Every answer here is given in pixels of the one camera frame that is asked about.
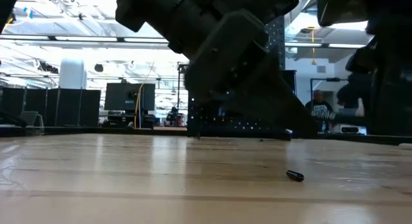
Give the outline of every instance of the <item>man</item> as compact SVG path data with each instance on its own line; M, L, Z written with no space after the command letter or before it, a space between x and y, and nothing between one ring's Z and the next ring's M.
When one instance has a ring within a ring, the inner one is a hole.
M323 99L323 92L320 90L314 91L314 97L312 101L309 101L305 106L312 116L328 118L329 113L333 112L331 105ZM329 123L326 121L318 121L319 132L329 131Z

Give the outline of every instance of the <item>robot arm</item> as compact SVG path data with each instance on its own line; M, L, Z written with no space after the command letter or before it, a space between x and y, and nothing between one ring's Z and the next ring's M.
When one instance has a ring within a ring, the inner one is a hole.
M299 0L118 0L116 20L137 32L149 23L191 62L185 87L196 99L261 118L303 135L317 123L279 72L265 24Z

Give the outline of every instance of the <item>perforated metal plate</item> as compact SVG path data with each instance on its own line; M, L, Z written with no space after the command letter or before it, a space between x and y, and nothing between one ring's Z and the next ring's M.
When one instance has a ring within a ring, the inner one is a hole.
M268 23L265 27L269 34L266 49L276 48L279 54L279 68L285 69L285 27L283 17ZM254 138L284 138L276 127L268 125L260 120L226 112L225 116L220 114L218 106L211 104L199 105L195 98L189 93L189 112L187 132L189 136L198 133L213 136L242 136Z

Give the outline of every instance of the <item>computer monitor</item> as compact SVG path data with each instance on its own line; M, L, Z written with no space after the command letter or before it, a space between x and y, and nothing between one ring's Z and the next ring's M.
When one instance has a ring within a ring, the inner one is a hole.
M107 111L134 111L141 84L108 83L104 109ZM155 84L144 84L140 96L140 109L155 110Z

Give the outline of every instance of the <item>dark t-shirt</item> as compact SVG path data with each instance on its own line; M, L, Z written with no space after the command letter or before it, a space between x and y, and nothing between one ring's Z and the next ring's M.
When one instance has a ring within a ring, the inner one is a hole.
M326 102L316 102L314 101L314 108L312 109L312 101L308 102L305 106L307 111L311 113L312 116L317 117L327 117L328 112L333 112L331 105ZM322 131L323 125L325 125L325 131L329 131L329 125L326 121L318 121L319 131Z

